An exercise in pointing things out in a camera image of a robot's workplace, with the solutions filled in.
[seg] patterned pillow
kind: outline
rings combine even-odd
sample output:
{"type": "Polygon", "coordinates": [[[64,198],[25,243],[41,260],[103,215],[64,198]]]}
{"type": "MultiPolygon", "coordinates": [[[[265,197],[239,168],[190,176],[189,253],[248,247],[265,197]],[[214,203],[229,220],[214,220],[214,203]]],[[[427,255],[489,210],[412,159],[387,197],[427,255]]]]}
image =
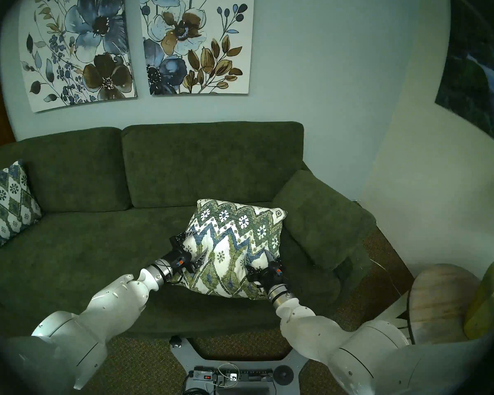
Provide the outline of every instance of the patterned pillow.
{"type": "Polygon", "coordinates": [[[194,275],[185,270],[174,281],[182,278],[185,287],[203,294],[264,299],[262,291],[247,280],[245,266],[265,269],[269,260],[280,256],[286,215],[280,208],[198,200],[186,230],[193,234],[184,246],[193,257],[208,249],[208,260],[194,275]]]}
{"type": "Polygon", "coordinates": [[[20,162],[0,171],[0,246],[41,217],[20,162]]]}

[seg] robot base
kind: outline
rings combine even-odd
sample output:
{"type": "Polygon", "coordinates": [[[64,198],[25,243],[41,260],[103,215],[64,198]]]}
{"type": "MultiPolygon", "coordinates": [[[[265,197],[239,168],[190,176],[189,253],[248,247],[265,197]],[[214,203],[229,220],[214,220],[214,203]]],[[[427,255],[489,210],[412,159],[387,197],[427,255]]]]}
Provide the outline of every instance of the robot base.
{"type": "MultiPolygon", "coordinates": [[[[236,382],[225,380],[224,388],[216,388],[217,395],[300,395],[298,375],[309,360],[298,354],[296,350],[291,350],[283,359],[274,361],[206,360],[194,350],[194,347],[186,338],[179,337],[170,339],[170,349],[187,374],[190,371],[194,371],[193,378],[189,377],[187,379],[185,386],[187,389],[201,388],[213,393],[213,381],[212,379],[205,380],[205,375],[208,374],[207,376],[212,377],[212,371],[217,371],[218,367],[226,363],[237,366],[240,370],[238,380],[236,382]]],[[[229,365],[221,367],[220,370],[225,374],[227,372],[237,373],[229,365]]]]}

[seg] side table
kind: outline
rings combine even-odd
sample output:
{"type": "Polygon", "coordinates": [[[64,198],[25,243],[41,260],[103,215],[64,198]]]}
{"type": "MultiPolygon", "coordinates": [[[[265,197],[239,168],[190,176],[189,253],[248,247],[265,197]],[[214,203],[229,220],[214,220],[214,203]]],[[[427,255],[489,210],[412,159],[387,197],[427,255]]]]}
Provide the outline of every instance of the side table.
{"type": "Polygon", "coordinates": [[[464,317],[480,280],[453,264],[422,271],[411,289],[376,317],[399,328],[412,344],[467,341],[464,317]],[[398,317],[408,310],[408,320],[398,317]]]}

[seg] painting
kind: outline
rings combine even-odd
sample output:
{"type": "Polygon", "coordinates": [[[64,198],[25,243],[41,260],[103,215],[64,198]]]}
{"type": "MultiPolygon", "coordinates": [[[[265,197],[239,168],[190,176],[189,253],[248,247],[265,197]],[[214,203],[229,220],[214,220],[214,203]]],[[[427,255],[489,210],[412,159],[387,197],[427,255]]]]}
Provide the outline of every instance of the painting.
{"type": "Polygon", "coordinates": [[[254,0],[139,0],[152,95],[249,93],[254,0]]]}
{"type": "Polygon", "coordinates": [[[436,103],[494,139],[494,33],[468,3],[450,4],[450,41],[436,103]]]}
{"type": "Polygon", "coordinates": [[[18,40],[34,112],[136,96],[124,0],[22,0],[18,40]]]}

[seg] brown carpet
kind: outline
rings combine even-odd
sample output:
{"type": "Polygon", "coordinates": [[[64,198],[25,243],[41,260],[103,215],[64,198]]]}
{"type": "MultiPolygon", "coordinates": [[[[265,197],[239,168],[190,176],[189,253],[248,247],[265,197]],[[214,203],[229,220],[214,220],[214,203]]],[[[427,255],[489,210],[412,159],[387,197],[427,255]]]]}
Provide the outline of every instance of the brown carpet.
{"type": "MultiPolygon", "coordinates": [[[[370,257],[388,270],[404,293],[414,279],[388,240],[377,229],[364,243],[370,257]]],[[[344,330],[354,331],[390,306],[399,295],[388,274],[376,264],[350,298],[332,317],[344,330]]],[[[205,358],[224,360],[282,358],[290,351],[279,329],[231,336],[199,338],[194,347],[205,358]]],[[[185,377],[166,340],[114,338],[109,356],[82,389],[83,394],[177,395],[185,377]]],[[[300,373],[301,394],[345,394],[328,368],[309,361],[300,373]]]]}

